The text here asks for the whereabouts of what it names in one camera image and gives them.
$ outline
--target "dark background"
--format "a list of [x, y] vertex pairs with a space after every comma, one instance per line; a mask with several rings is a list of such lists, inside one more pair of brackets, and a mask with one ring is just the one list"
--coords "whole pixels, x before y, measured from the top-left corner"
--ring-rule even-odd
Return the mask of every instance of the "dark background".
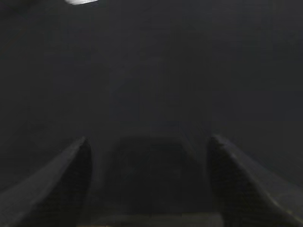
[[1, 188], [89, 137], [211, 133], [303, 186], [300, 1], [42, 0], [0, 21]]

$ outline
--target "light fixture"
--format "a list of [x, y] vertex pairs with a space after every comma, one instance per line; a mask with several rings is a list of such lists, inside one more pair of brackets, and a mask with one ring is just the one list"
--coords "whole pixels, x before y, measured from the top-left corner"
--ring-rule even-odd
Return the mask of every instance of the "light fixture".
[[72, 4], [72, 5], [86, 4], [86, 3], [93, 2], [93, 1], [98, 1], [98, 0], [66, 0], [67, 3]]

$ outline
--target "dark floor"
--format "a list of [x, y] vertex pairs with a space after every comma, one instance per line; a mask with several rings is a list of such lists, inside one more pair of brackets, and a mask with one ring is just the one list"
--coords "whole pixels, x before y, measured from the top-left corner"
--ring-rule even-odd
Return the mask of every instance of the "dark floor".
[[120, 137], [177, 135], [203, 162], [207, 138], [220, 133], [303, 186], [301, 8], [41, 0], [1, 19], [1, 184], [35, 171], [53, 144], [85, 135], [95, 166], [89, 201], [98, 201]]

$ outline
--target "black plastic part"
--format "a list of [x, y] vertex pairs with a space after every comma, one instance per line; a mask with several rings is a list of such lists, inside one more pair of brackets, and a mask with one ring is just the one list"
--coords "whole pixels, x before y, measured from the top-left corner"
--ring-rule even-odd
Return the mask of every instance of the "black plastic part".
[[[75, 153], [71, 153], [70, 160], [68, 157], [63, 163], [67, 163], [65, 168], [62, 168], [62, 172], [54, 174], [54, 176], [60, 177], [58, 181], [54, 181], [54, 184], [46, 185], [43, 190], [47, 190], [48, 194], [37, 193], [37, 200], [33, 196], [34, 201], [29, 207], [28, 202], [14, 201], [14, 196], [8, 198], [11, 201], [12, 212], [9, 213], [11, 218], [6, 224], [10, 227], [76, 227], [78, 218], [82, 212], [82, 206], [87, 195], [88, 188], [91, 181], [92, 173], [92, 160], [91, 150], [87, 139], [82, 139], [82, 142], [78, 147], [73, 148]], [[32, 182], [32, 185], [39, 185], [39, 182]], [[31, 188], [20, 188], [22, 191], [30, 191]], [[20, 207], [27, 207], [22, 218], [18, 217], [17, 213], [14, 214], [14, 210], [18, 210]]]
[[[294, 204], [302, 202], [303, 194], [300, 193], [303, 191], [220, 138], [213, 136], [207, 145], [207, 171], [213, 193], [221, 204], [225, 226], [303, 226], [300, 217], [303, 204]], [[289, 193], [289, 197], [277, 193], [282, 190]], [[292, 192], [298, 195], [298, 200], [291, 201]]]

